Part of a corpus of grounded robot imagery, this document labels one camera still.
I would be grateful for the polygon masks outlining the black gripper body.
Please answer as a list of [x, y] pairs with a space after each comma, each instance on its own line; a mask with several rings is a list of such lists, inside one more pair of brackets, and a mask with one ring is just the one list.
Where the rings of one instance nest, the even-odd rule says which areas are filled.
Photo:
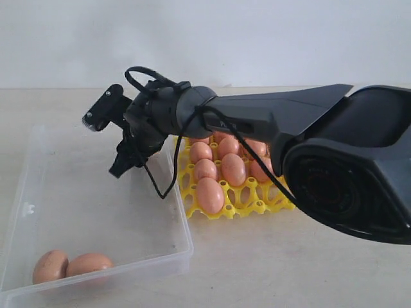
[[117, 145], [117, 154], [127, 156], [132, 160], [134, 167], [143, 167], [148, 159], [161, 150], [166, 137], [157, 133], [137, 131], [129, 125], [123, 129], [123, 138]]

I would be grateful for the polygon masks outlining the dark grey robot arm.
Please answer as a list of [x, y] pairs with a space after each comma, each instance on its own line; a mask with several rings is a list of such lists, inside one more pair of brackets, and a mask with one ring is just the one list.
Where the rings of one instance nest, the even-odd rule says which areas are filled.
[[169, 135], [229, 132], [268, 144], [296, 206], [342, 233], [410, 244], [410, 90], [336, 84], [218, 96], [151, 81], [119, 111], [123, 140], [110, 173], [141, 167]]

